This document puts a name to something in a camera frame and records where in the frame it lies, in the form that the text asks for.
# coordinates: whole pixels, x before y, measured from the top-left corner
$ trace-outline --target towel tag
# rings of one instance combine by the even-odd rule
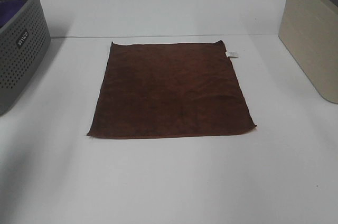
[[[238,53],[234,51],[226,51],[227,58],[239,58]]]

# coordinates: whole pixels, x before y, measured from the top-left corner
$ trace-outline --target microfiber cloth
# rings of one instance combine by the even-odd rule
[[[113,44],[88,136],[238,135],[256,125],[222,41]]]
[[[0,27],[3,27],[21,9],[25,2],[18,0],[0,2]]]

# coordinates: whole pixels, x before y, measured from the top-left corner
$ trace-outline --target beige box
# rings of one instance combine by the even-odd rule
[[[330,0],[287,0],[279,38],[322,97],[338,103],[338,7]]]

